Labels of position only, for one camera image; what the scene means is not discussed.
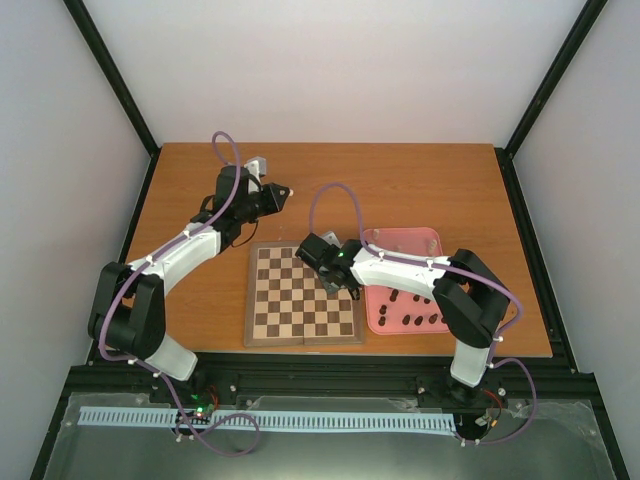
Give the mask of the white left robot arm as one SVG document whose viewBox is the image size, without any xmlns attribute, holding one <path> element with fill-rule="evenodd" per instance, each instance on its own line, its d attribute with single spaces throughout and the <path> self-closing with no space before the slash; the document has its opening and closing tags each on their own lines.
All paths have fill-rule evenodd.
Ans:
<svg viewBox="0 0 640 480">
<path fill-rule="evenodd" d="M 186 402 L 201 400 L 208 378 L 196 368 L 197 356 L 167 333 L 165 298 L 201 264 L 231 247 L 245 224 L 283 210 L 293 191 L 261 182 L 257 161 L 226 166 L 215 192 L 172 240 L 130 263 L 103 267 L 88 322 L 89 336 L 102 351 L 120 351 L 111 360 L 140 361 L 173 378 L 172 388 Z"/>
</svg>

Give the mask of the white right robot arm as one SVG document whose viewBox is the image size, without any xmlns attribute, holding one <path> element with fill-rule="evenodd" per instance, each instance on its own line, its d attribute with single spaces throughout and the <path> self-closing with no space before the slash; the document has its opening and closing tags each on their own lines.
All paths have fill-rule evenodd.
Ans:
<svg viewBox="0 0 640 480">
<path fill-rule="evenodd" d="M 344 243 L 310 233 L 295 256 L 325 289 L 347 290 L 354 299 L 364 287 L 386 287 L 434 302 L 456 339 L 453 380 L 477 387 L 493 366 L 496 344 L 517 323 L 522 303 L 472 251 L 418 256 L 383 249 L 363 239 Z"/>
</svg>

